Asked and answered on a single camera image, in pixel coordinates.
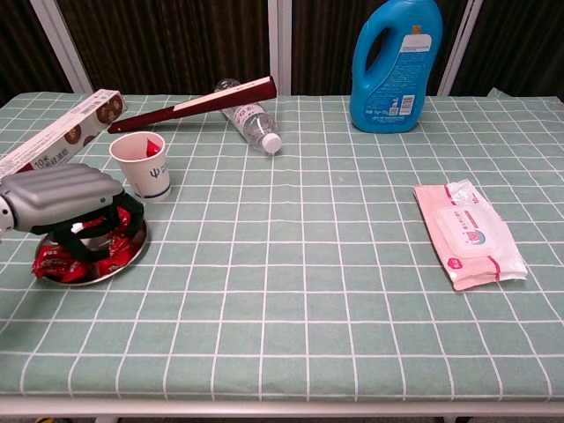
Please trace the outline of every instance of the bottle cap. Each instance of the bottle cap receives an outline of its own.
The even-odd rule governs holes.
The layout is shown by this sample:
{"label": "bottle cap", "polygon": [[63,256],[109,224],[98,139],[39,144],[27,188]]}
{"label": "bottle cap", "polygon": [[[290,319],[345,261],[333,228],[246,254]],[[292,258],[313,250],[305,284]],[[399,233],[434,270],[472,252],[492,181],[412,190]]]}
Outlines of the bottle cap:
{"label": "bottle cap", "polygon": [[263,148],[266,152],[269,152],[270,154],[274,154],[282,146],[282,140],[280,139],[278,134],[271,132],[270,134],[266,134],[264,136],[261,144],[263,145]]}

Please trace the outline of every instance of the green checkered tablecloth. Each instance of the green checkered tablecloth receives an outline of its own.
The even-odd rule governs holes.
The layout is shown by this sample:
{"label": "green checkered tablecloth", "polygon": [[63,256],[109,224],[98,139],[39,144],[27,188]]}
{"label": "green checkered tablecloth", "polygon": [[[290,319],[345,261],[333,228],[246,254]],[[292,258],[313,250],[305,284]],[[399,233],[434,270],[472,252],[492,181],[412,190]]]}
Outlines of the green checkered tablecloth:
{"label": "green checkered tablecloth", "polygon": [[[0,111],[6,153],[84,97]],[[126,96],[127,116],[181,96]],[[430,98],[405,134],[358,132],[347,97],[280,97],[284,147],[220,113],[151,129],[173,193],[107,283],[36,281],[37,237],[0,245],[0,394],[292,401],[564,399],[564,105]],[[75,159],[122,180],[102,134]],[[508,222],[525,281],[455,293],[414,201],[470,179]]]}

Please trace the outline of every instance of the metal plate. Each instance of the metal plate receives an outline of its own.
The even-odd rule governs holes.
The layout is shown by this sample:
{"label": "metal plate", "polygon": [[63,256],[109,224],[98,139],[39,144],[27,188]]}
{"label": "metal plate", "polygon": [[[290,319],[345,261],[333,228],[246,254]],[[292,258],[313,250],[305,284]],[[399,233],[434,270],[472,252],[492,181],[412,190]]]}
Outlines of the metal plate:
{"label": "metal plate", "polygon": [[[81,228],[82,228],[81,224],[76,224],[75,226],[72,227],[72,231],[77,232]],[[112,271],[111,273],[109,273],[107,275],[98,276],[98,275],[96,275],[95,271],[91,271],[86,277],[81,278],[80,280],[73,282],[73,283],[69,283],[69,284],[64,284],[60,280],[56,280],[56,279],[52,279],[52,278],[48,278],[48,277],[43,277],[41,279],[48,280],[48,281],[53,282],[54,284],[57,284],[57,285],[60,285],[60,286],[86,286],[86,285],[98,284],[98,283],[103,282],[104,280],[106,280],[108,278],[112,278],[117,273],[126,269],[129,265],[133,264],[141,256],[141,254],[145,252],[146,246],[149,243],[149,238],[150,238],[149,225],[147,224],[146,220],[143,220],[143,225],[141,226],[141,228],[137,231],[137,233],[133,237],[133,239],[139,240],[139,242],[140,242],[139,249],[137,250],[135,255],[131,258],[131,260],[126,265],[120,267],[119,269],[117,269],[115,271]],[[109,244],[109,240],[106,236],[89,238],[89,239],[82,240],[82,242],[89,249],[92,249],[92,250],[106,249],[108,247],[108,244]],[[53,244],[54,243],[49,239],[49,237],[45,236],[41,240],[39,245],[37,246],[37,249],[35,250],[35,257],[37,257],[37,254],[39,253],[39,250],[42,246],[53,245]]]}

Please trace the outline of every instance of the red fan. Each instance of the red fan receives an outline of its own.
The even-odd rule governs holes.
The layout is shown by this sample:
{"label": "red fan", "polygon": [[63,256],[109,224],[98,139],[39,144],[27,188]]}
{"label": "red fan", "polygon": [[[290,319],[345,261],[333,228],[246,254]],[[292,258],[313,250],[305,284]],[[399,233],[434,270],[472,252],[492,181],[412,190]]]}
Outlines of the red fan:
{"label": "red fan", "polygon": [[276,85],[272,77],[260,78],[194,100],[184,101],[169,108],[162,108],[144,115],[116,121],[110,125],[108,132],[110,134],[125,132],[151,123],[199,115],[222,108],[234,108],[243,104],[273,99],[274,97],[276,97]]}

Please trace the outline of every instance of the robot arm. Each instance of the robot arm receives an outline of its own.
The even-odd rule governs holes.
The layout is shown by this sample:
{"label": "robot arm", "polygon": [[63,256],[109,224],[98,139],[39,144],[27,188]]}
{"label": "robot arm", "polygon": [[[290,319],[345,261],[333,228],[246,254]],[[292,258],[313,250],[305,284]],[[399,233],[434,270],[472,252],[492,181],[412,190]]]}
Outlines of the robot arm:
{"label": "robot arm", "polygon": [[[126,235],[132,237],[143,223],[143,205],[108,174],[83,164],[11,174],[0,183],[0,236],[10,229],[49,234],[77,260],[96,262],[108,252],[91,251],[81,239],[118,227],[117,206],[130,213]],[[105,218],[99,225],[72,232],[74,224],[98,217]]]}

